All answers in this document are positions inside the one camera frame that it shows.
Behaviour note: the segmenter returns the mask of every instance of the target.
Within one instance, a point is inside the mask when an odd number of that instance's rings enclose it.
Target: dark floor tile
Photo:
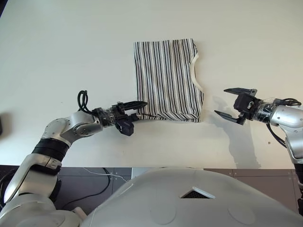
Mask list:
[[[123,176],[123,178],[127,181],[131,179],[131,176]],[[125,181],[120,177],[113,177],[113,193],[117,191],[123,184],[125,184]]]
[[[132,168],[115,168],[114,174],[119,176],[131,176]]]
[[[233,176],[291,176],[290,169],[233,169]]]
[[[99,174],[105,174],[103,168],[97,167],[97,168],[86,168],[91,172],[99,173]],[[97,176],[98,174],[92,174],[89,171],[82,167],[62,167],[59,176]],[[114,172],[114,168],[106,168],[109,173]]]
[[[232,169],[204,169],[204,170],[212,171],[212,172],[216,172],[216,173],[220,173],[220,174],[224,174],[224,175],[233,177]]]
[[[235,176],[234,178],[250,185],[296,212],[297,206],[291,176]]]
[[[293,176],[293,183],[294,183],[294,194],[295,194],[295,201],[296,201],[297,208],[299,208],[297,201],[298,201],[299,198],[301,198],[301,192],[300,192],[300,189],[299,189],[298,181],[299,181],[298,176],[294,175]]]
[[[62,180],[62,187],[55,203],[57,209],[61,209],[64,204],[72,200],[99,193],[108,183],[107,176],[61,176],[59,178]],[[112,183],[113,181],[102,194],[73,202],[64,209],[72,210],[75,207],[81,207],[86,214],[89,214],[111,195]]]

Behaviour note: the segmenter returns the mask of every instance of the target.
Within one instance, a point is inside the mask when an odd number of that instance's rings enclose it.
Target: white tabletop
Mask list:
[[[138,122],[76,141],[64,166],[292,168],[286,149],[260,122],[234,114],[226,88],[256,97],[303,100],[303,1],[9,0],[0,18],[0,164],[18,165],[45,126],[78,108],[136,99],[133,42],[193,38],[205,91],[202,123]]]

